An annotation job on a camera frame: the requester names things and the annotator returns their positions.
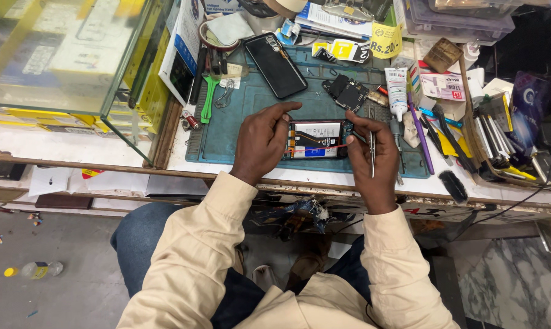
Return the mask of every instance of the green tool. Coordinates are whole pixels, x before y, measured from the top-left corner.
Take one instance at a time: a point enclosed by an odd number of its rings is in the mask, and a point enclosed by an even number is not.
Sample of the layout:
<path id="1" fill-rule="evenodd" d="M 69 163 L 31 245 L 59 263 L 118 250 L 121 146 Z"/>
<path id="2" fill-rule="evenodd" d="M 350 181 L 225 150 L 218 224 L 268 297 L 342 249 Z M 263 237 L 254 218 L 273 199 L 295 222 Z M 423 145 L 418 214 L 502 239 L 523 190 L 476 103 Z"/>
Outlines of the green tool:
<path id="1" fill-rule="evenodd" d="M 202 108 L 201 112 L 201 122 L 202 123 L 209 123 L 212 116 L 212 96 L 215 93 L 215 87 L 218 85 L 221 80 L 215 80 L 210 75 L 202 76 L 206 83 L 208 83 L 208 90 L 206 92 L 206 101 L 204 102 L 204 108 Z"/>

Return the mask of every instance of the hand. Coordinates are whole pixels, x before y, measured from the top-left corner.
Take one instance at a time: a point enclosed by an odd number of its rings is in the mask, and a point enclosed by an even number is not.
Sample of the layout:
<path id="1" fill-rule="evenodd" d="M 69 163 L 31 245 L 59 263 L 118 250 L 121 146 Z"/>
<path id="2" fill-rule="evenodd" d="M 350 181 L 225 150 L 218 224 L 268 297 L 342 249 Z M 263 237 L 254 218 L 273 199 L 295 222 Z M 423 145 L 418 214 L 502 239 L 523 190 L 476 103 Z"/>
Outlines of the hand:
<path id="1" fill-rule="evenodd" d="M 374 178 L 371 178 L 369 146 L 356 136 L 348 136 L 346 139 L 357 191 L 370 215 L 390 213 L 397 208 L 395 186 L 400 164 L 393 134 L 383 122 L 362 118 L 351 111 L 346 111 L 345 116 L 354 124 L 354 131 L 361 137 L 367 139 L 369 131 L 376 134 Z"/>
<path id="2" fill-rule="evenodd" d="M 301 107 L 301 102 L 277 103 L 245 118 L 230 174 L 255 186 L 272 171 L 286 150 L 290 131 L 290 116 L 286 113 Z"/>

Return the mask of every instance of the glass display case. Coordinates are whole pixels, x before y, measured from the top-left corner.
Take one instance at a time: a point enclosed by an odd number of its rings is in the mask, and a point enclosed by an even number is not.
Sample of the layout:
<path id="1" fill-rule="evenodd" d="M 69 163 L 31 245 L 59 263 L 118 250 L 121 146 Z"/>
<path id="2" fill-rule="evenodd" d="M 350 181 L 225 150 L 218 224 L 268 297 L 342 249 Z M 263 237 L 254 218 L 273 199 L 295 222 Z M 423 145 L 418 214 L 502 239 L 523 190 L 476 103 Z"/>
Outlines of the glass display case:
<path id="1" fill-rule="evenodd" d="M 121 138 L 153 165 L 175 0 L 0 0 L 0 125 Z"/>

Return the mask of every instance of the beige jacket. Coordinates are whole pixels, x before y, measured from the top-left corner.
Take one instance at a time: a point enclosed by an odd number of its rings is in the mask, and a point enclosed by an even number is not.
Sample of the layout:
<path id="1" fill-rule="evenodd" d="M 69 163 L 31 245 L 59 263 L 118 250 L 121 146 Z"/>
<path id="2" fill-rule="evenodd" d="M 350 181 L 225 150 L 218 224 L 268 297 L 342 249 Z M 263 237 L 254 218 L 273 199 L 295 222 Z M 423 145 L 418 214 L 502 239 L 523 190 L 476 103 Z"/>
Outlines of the beige jacket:
<path id="1" fill-rule="evenodd" d="M 166 222 L 142 290 L 131 298 L 117 328 L 208 328 L 225 295 L 227 269 L 243 240 L 242 220 L 257 190 L 221 172 L 198 206 Z M 428 278 L 401 208 L 365 215 L 361 263 L 371 281 L 369 315 L 390 329 L 459 328 Z M 236 328 L 375 328 L 367 303 L 347 281 L 314 275 L 299 295 L 272 286 Z"/>

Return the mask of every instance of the phone battery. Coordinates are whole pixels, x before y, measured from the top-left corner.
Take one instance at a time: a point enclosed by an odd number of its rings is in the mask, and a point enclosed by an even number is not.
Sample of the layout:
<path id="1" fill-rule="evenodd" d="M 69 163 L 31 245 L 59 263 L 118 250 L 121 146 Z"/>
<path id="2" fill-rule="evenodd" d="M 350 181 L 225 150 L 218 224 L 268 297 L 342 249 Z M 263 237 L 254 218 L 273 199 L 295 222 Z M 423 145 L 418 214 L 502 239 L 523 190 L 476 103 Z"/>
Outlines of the phone battery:
<path id="1" fill-rule="evenodd" d="M 336 157 L 338 148 L 322 149 L 322 147 L 338 146 L 341 133 L 342 122 L 292 122 L 287 149 L 296 151 L 292 153 L 295 159 Z"/>

